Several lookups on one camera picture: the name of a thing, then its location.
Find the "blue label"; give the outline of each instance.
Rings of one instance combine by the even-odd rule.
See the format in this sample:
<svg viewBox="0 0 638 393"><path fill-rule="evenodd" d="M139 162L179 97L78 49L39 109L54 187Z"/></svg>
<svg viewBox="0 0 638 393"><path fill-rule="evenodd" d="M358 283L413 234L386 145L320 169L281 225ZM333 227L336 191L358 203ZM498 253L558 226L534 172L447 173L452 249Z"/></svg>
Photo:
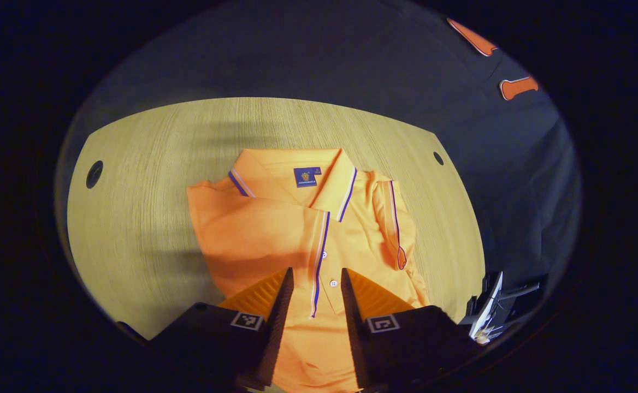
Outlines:
<svg viewBox="0 0 638 393"><path fill-rule="evenodd" d="M321 169L318 166L312 168L295 168L294 181L299 187L314 187L317 185L316 175L321 175Z"/></svg>

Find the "wooden table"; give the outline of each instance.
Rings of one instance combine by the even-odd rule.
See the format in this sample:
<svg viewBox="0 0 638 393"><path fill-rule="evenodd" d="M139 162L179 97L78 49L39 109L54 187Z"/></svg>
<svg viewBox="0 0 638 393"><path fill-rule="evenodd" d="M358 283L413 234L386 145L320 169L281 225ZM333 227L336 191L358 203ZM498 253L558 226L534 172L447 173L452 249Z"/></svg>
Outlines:
<svg viewBox="0 0 638 393"><path fill-rule="evenodd" d="M195 239L186 187L227 176L244 147L343 147L358 170L398 180L416 221L414 257L431 302L457 322L481 293L477 221L434 134L307 100L208 99L117 120L91 134L79 155L69 242L82 281L110 318L149 339L192 303L224 299ZM102 174L89 189L87 173L99 160Z"/></svg>

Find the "black fabric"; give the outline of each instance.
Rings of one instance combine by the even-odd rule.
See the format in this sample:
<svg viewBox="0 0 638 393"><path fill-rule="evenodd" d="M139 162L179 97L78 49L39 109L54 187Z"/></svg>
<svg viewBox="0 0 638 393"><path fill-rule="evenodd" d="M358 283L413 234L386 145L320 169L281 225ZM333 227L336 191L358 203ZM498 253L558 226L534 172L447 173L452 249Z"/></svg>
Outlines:
<svg viewBox="0 0 638 393"><path fill-rule="evenodd" d="M503 50L484 57L444 16L409 2L227 2L149 42L84 102L57 167L58 223L66 228L82 145L110 122L187 100L316 100L436 134L476 212L487 271L506 272L504 289L558 278L576 236L581 179L544 90L501 97L501 80L527 75Z"/></svg>

